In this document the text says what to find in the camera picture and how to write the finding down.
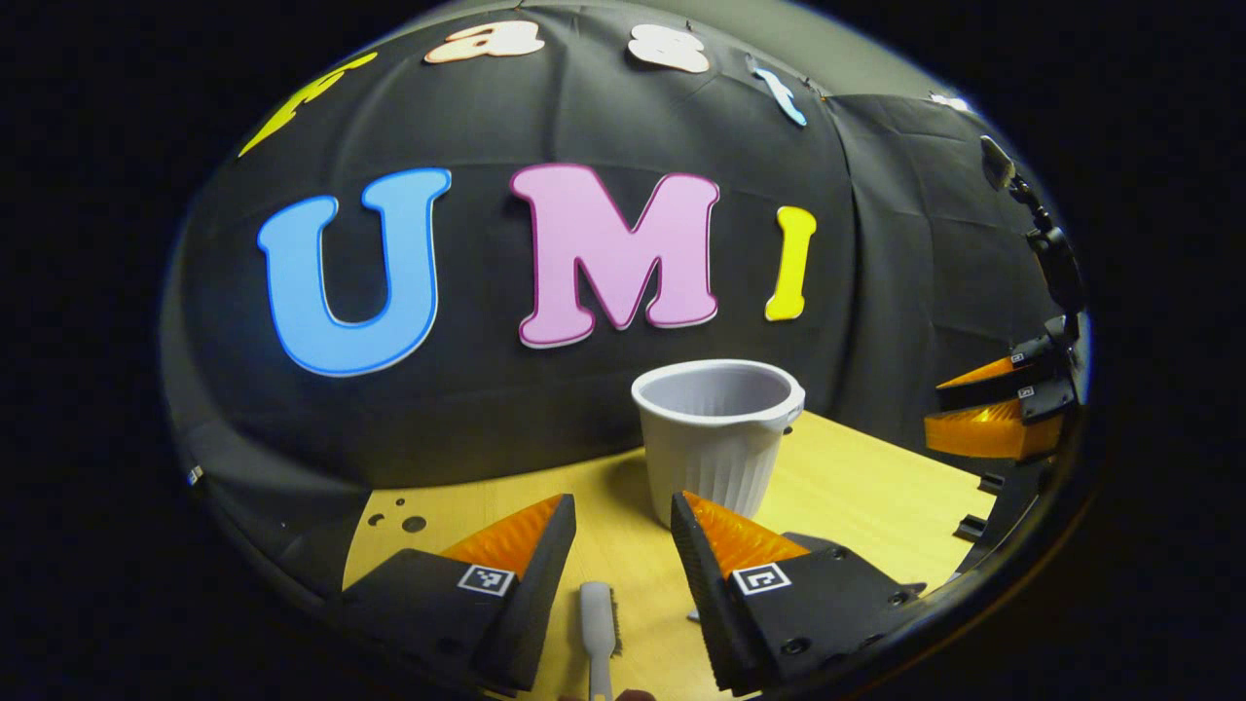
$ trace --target white cup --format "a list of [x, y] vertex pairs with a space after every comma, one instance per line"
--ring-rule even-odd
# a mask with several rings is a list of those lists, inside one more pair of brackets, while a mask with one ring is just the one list
[[711, 360], [649, 371], [632, 383], [640, 410], [649, 496], [670, 528], [682, 491], [753, 518], [779, 441], [805, 408], [796, 379], [754, 361]]

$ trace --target cup rim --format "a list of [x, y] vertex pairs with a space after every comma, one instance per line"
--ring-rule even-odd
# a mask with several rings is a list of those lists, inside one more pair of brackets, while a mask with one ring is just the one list
[[[787, 383], [787, 397], [778, 405], [763, 410], [760, 412], [751, 412], [748, 415], [730, 415], [725, 417], [703, 417], [698, 415], [685, 415], [683, 412], [674, 412], [664, 407], [659, 407], [653, 402], [645, 400], [640, 396], [640, 392], [655, 381], [672, 377], [675, 375], [682, 375], [692, 371], [703, 371], [708, 369], [724, 369], [724, 367], [748, 367], [755, 370], [763, 370], [773, 376], [778, 376], [785, 383]], [[637, 403], [642, 410], [657, 415], [664, 420], [699, 427], [721, 427], [729, 425], [739, 425], [748, 422], [758, 423], [773, 423], [778, 420], [785, 420], [782, 427], [778, 427], [780, 431], [794, 422], [800, 412], [805, 408], [805, 388], [796, 382], [796, 379], [791, 376], [787, 371], [771, 366], [769, 364], [761, 364], [758, 361], [745, 361], [740, 359], [709, 359], [704, 361], [688, 361], [684, 364], [674, 364], [670, 366], [663, 366], [660, 369], [654, 369], [632, 382], [632, 401]]]

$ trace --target yellow letter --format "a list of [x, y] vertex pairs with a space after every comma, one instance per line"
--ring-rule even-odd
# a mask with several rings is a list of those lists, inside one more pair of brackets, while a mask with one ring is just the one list
[[705, 47], [699, 39], [683, 31], [658, 25], [635, 25], [628, 51], [642, 61], [670, 66], [690, 73], [709, 70], [709, 59], [701, 54]]
[[315, 100], [316, 97], [320, 96], [321, 92], [333, 87], [333, 83], [338, 82], [338, 80], [346, 71], [349, 71], [350, 68], [358, 68], [359, 66], [366, 64], [368, 61], [371, 61], [375, 57], [376, 57], [376, 51], [373, 51], [366, 56], [355, 59], [354, 61], [346, 64], [345, 66], [339, 67], [331, 73], [328, 73], [324, 77], [312, 81], [303, 90], [295, 92], [293, 97], [290, 97], [289, 100], [285, 101], [284, 105], [282, 105], [282, 108], [278, 110], [277, 113], [274, 113], [272, 117], [268, 118], [268, 122], [265, 122], [264, 126], [259, 127], [259, 131], [255, 133], [255, 136], [253, 136], [252, 139], [248, 141], [247, 144], [242, 147], [242, 151], [238, 152], [238, 157], [242, 158], [243, 153], [250, 151], [257, 143], [268, 138], [269, 136], [275, 133], [277, 129], [288, 125], [290, 120], [294, 118], [294, 110], [299, 105]]
[[424, 57], [430, 64], [464, 61], [476, 56], [522, 56], [545, 46], [537, 39], [536, 22], [512, 20], [492, 22], [456, 31]]
[[809, 239], [817, 228], [817, 219], [800, 207], [779, 207], [782, 228], [782, 255], [779, 258], [779, 281], [775, 295], [766, 301], [766, 320], [795, 319], [805, 310], [800, 291], [805, 285], [805, 263], [809, 260]]

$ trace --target pink letter m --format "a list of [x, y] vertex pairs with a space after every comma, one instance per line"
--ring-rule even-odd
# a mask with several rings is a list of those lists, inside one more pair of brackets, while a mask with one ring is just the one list
[[532, 314], [520, 324], [525, 345], [553, 347], [593, 332], [593, 314], [579, 304], [577, 266], [619, 330], [635, 318], [659, 263], [658, 294], [645, 309], [650, 324], [695, 325], [718, 313], [709, 290], [709, 213], [718, 186], [709, 179], [663, 177], [633, 229], [586, 166], [531, 166], [515, 173], [511, 191], [532, 205], [536, 289]]

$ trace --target white brush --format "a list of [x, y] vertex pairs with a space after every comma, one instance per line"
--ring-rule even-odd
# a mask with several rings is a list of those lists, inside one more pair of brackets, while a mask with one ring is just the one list
[[579, 586], [579, 619], [588, 651], [588, 701], [614, 701], [611, 690], [611, 657], [623, 651], [619, 637], [618, 605], [614, 589], [604, 581], [586, 581]]

